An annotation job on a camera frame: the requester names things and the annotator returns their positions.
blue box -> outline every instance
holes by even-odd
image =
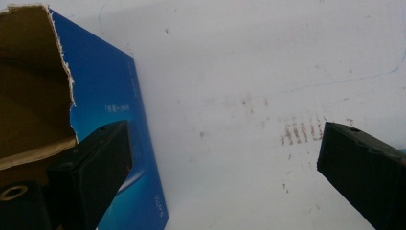
[[[9,66],[1,67],[0,71],[18,72],[17,75],[19,75],[24,71],[14,70],[14,66],[17,66],[16,68],[28,66],[30,71],[26,72],[33,73],[29,74],[33,77],[24,77],[27,74],[24,72],[21,74],[23,76],[21,79],[29,79],[27,84],[31,85],[41,81],[43,86],[36,85],[36,90],[47,92],[44,93],[46,95],[39,96],[35,100],[36,104],[41,104],[41,106],[36,106],[38,107],[37,113],[47,114],[40,119],[33,118],[32,120],[35,120],[36,123],[30,126],[44,127],[44,136],[58,136],[52,131],[59,130],[58,128],[64,130],[57,140],[42,143],[40,146],[29,145],[27,149],[18,149],[14,156],[22,159],[21,164],[14,162],[9,167],[1,168],[2,161],[3,163],[11,162],[10,156],[1,156],[0,170],[2,171],[0,174],[7,175],[5,168],[19,170],[27,164],[36,164],[33,159],[30,159],[33,155],[30,153],[33,152],[32,149],[43,150],[43,146],[55,147],[54,143],[58,140],[69,139],[67,148],[72,146],[72,135],[81,141],[97,127],[128,120],[134,166],[104,214],[98,229],[164,229],[168,221],[168,212],[148,133],[147,118],[133,58],[47,6],[11,6],[6,13],[0,15],[0,21],[2,21],[0,30],[9,30],[4,33],[0,32],[2,35],[10,35],[14,38],[21,36],[21,40],[17,42],[19,44],[12,43],[14,38],[9,40],[0,38],[0,46],[2,46],[0,58],[6,56],[8,62],[6,61],[4,65]],[[1,23],[14,23],[11,24],[14,28],[1,25]],[[3,45],[9,43],[10,48],[4,49]],[[21,44],[23,46],[27,44],[29,48],[21,48]],[[36,71],[54,74],[44,76]],[[55,82],[58,82],[60,90],[53,87]],[[37,98],[35,92],[31,93],[32,95],[28,95],[26,98]],[[6,119],[0,123],[6,124],[7,122],[7,124],[17,124],[16,126],[18,126],[20,122],[14,119],[21,119],[24,114],[15,116],[16,113],[21,113],[17,109],[14,110],[17,112],[13,112],[13,108],[17,105],[12,100],[4,98],[0,98],[0,103],[7,102],[5,104],[10,104],[10,106],[5,112]],[[47,120],[51,125],[44,126],[43,123],[47,123]],[[8,138],[5,136],[3,133],[0,138]],[[56,157],[58,151],[60,149],[55,153],[50,153],[49,156],[41,156],[39,162]]]

scratch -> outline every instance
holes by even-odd
[[[104,28],[102,27],[102,12],[104,11],[105,6],[107,6],[108,1],[106,1],[102,7],[101,7],[101,11],[99,12],[99,16],[98,16],[98,21],[99,21],[99,25],[101,26],[101,34],[104,35]]]
[[[215,224],[216,224],[219,220],[221,220],[221,218],[215,219],[215,220],[209,225],[209,228],[212,228],[213,226],[215,226]]]

stain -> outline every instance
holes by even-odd
[[[354,125],[354,120],[351,118],[346,119],[347,122],[350,122],[350,126],[352,127]]]

blue packaging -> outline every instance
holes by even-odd
[[[22,15],[21,19],[12,19],[19,15],[18,13]],[[44,30],[37,37],[35,26],[21,24],[21,28],[27,26],[27,29],[24,29],[28,30],[24,32],[25,34],[33,34],[33,38],[21,38],[28,42],[35,38],[44,40],[41,37],[46,34],[44,32],[52,30],[51,35],[55,37],[51,39],[56,43],[61,61],[50,60],[49,62],[56,62],[63,66],[69,79],[66,81],[69,85],[66,87],[69,87],[71,97],[70,108],[60,111],[69,112],[70,125],[64,126],[73,129],[79,142],[98,127],[128,120],[133,168],[105,212],[98,229],[164,229],[169,216],[148,133],[134,59],[47,6],[12,6],[5,11],[4,18],[4,22],[9,18],[15,21],[28,19],[27,24],[31,23],[30,20],[36,21],[33,25],[36,25],[39,31]],[[36,59],[42,59],[49,53],[48,48],[41,42],[38,42],[41,43],[38,47],[35,47],[36,43],[34,43],[29,44],[33,48],[21,51],[38,55],[30,60],[24,60],[30,61],[30,66],[37,64]],[[17,57],[15,49],[11,47],[5,54],[10,56],[10,59]]]

white surface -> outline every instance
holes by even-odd
[[[406,1],[42,2],[135,57],[167,230],[372,229],[316,171],[320,130],[406,148]]]

